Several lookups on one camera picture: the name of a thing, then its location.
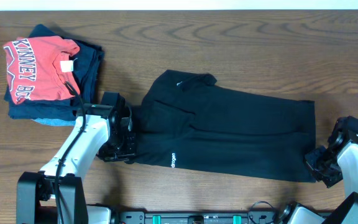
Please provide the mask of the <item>black t-shirt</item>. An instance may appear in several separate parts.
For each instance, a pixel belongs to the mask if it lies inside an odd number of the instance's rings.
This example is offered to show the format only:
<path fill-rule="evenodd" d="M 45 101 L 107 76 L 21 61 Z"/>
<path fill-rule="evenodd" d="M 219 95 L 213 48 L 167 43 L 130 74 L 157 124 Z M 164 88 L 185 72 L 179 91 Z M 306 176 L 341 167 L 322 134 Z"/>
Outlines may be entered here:
<path fill-rule="evenodd" d="M 167 70 L 136 112 L 139 164 L 313 182 L 314 102 L 217 86 L 211 74 Z"/>

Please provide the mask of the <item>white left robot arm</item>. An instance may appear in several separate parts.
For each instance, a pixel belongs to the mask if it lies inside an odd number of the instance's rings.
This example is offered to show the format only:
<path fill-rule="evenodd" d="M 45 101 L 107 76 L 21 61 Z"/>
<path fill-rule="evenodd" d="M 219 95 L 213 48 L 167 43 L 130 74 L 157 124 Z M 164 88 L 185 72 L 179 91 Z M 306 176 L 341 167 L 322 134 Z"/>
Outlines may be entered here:
<path fill-rule="evenodd" d="M 59 151 L 17 182 L 17 223 L 118 223 L 106 205 L 86 203 L 83 181 L 94 158 L 125 161 L 135 154 L 132 108 L 126 103 L 80 108 Z"/>

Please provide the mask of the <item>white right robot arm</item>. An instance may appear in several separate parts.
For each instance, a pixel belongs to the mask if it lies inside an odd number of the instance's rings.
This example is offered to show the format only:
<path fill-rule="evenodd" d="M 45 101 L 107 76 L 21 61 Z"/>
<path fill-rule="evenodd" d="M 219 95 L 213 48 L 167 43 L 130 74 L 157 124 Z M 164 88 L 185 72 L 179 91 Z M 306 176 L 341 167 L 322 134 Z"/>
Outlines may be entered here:
<path fill-rule="evenodd" d="M 318 147 L 305 156 L 312 176 L 330 188 L 344 182 L 345 200 L 328 215 L 291 203 L 274 223 L 358 223 L 358 119 L 338 118 L 328 138 L 328 146 Z"/>

